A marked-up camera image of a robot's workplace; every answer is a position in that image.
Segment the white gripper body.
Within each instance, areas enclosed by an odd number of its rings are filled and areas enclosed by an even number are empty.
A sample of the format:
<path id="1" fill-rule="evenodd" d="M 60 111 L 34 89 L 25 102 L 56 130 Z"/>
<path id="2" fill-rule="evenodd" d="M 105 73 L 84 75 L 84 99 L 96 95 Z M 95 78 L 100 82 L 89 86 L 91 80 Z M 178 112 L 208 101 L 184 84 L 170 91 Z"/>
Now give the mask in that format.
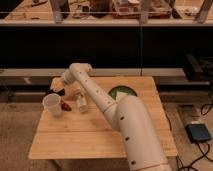
<path id="1" fill-rule="evenodd" d="M 54 92 L 59 92 L 64 89 L 66 86 L 74 82 L 74 77 L 72 76 L 69 70 L 66 70 L 60 78 L 54 78 L 52 85 L 50 87 Z"/>

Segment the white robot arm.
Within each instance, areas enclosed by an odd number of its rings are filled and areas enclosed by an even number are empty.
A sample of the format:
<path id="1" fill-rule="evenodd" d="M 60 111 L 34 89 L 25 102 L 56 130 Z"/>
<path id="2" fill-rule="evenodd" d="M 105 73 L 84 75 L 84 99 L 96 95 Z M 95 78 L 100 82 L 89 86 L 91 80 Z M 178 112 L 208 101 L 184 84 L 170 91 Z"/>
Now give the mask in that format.
<path id="1" fill-rule="evenodd" d="M 59 92 L 75 81 L 84 88 L 110 126 L 121 133 L 130 171 L 172 171 L 143 101 L 133 95 L 114 100 L 92 80 L 91 70 L 89 63 L 72 63 L 51 89 Z"/>

